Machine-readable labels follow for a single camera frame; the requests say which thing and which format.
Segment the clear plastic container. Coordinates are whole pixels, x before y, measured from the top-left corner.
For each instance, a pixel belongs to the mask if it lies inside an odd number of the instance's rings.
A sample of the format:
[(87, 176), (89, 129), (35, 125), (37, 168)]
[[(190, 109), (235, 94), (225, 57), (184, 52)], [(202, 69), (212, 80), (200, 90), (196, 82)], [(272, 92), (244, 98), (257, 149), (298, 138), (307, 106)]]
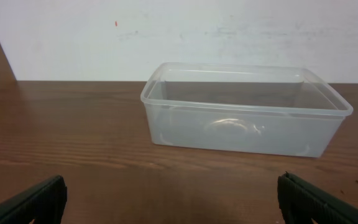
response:
[(353, 112), (304, 68), (163, 63), (140, 95), (155, 144), (319, 157)]

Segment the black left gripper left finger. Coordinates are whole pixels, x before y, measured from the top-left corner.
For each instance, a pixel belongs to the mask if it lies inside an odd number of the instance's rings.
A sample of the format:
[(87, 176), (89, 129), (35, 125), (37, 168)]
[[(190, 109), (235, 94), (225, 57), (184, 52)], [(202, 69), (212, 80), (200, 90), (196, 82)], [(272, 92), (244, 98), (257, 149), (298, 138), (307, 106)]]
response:
[(67, 202), (67, 186), (53, 176), (0, 203), (0, 224), (60, 224)]

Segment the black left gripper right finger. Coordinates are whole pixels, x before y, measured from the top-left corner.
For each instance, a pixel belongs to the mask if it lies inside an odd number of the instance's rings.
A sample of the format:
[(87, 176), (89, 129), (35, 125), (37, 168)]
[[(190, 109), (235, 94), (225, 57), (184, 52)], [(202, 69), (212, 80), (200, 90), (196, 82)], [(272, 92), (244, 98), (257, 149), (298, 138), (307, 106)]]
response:
[(278, 177), (277, 194), (286, 224), (358, 224), (358, 209), (295, 174)]

